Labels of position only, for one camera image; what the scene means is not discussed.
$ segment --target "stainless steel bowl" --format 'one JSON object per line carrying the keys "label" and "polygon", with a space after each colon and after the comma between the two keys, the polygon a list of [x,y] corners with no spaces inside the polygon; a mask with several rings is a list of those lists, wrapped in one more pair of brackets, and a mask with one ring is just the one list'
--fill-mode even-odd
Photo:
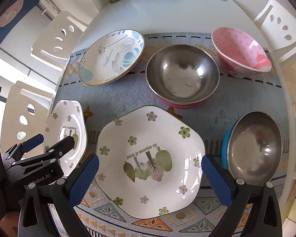
{"label": "stainless steel bowl", "polygon": [[282,138],[275,121],[252,111],[233,127],[227,146],[227,164],[234,178],[263,185],[275,174],[282,156]]}
{"label": "stainless steel bowl", "polygon": [[219,84],[219,69],[203,50],[185,44],[171,45],[148,61],[146,79],[161,99],[177,104],[199,103]]}

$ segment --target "patterned tablecloth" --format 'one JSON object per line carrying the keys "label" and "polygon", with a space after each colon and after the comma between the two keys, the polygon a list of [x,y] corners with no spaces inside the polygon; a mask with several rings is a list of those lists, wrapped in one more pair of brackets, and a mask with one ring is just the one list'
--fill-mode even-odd
{"label": "patterned tablecloth", "polygon": [[[87,49],[70,56],[54,104],[60,100],[77,100],[82,104],[88,132],[86,154],[95,153],[99,133],[107,123],[139,107],[156,105],[198,132],[205,142],[206,153],[214,154],[220,162],[220,148],[229,125],[243,114],[259,110],[275,119],[282,134],[282,160],[271,180],[277,196],[280,197],[288,165],[289,127],[284,93],[274,67],[269,73],[244,79],[234,78],[220,69],[220,84],[204,105],[189,110],[173,109],[161,103],[149,89],[144,74],[147,61],[161,48],[180,43],[205,50],[219,65],[211,35],[159,33],[144,37],[145,50],[137,65],[121,79],[104,86],[88,87],[79,81],[78,66]],[[233,236],[240,235],[250,209],[251,205],[247,205]],[[203,237],[208,236],[215,228],[226,207],[220,204],[203,175],[200,190],[193,203],[180,211],[157,218],[139,220],[127,215],[102,192],[95,180],[75,210],[92,236]],[[60,233],[66,236],[61,227]]]}

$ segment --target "chair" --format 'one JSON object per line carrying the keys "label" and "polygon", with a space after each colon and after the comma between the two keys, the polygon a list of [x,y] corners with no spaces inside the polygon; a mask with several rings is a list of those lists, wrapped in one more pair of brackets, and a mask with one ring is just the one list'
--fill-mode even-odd
{"label": "chair", "polygon": [[279,63],[296,53],[296,19],[277,1],[269,0],[253,20]]}
{"label": "chair", "polygon": [[[17,81],[11,86],[3,114],[1,154],[14,144],[44,133],[52,94]],[[30,158],[43,153],[43,144],[24,154]]]}
{"label": "chair", "polygon": [[84,22],[63,11],[41,32],[31,48],[31,56],[62,71],[85,29]]}

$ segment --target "table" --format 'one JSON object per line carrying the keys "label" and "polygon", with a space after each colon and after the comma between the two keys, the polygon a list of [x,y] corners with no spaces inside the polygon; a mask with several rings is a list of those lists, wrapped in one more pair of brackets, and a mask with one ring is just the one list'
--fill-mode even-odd
{"label": "table", "polygon": [[[81,36],[74,51],[91,46],[109,32],[134,29],[142,34],[160,32],[211,33],[220,26],[241,29],[268,49],[284,91],[289,128],[294,129],[293,110],[282,71],[265,38],[250,18],[233,0],[122,0],[105,6]],[[280,200],[283,207],[288,197],[294,168],[294,131],[290,131],[289,168]]]}

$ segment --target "white ceramic plate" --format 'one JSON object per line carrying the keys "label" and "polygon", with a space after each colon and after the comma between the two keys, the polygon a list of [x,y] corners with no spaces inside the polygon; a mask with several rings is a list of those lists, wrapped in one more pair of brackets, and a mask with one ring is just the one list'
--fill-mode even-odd
{"label": "white ceramic plate", "polygon": [[112,32],[96,41],[79,65],[79,78],[88,86],[111,83],[137,63],[144,50],[144,37],[134,30]]}
{"label": "white ceramic plate", "polygon": [[60,159],[64,176],[69,176],[82,158],[87,147],[87,133],[81,104],[78,101],[61,100],[46,123],[45,150],[68,135],[74,138],[75,145]]}
{"label": "white ceramic plate", "polygon": [[145,106],[107,124],[96,153],[97,184],[132,217],[152,218],[185,208],[199,190],[203,140],[158,107]]}

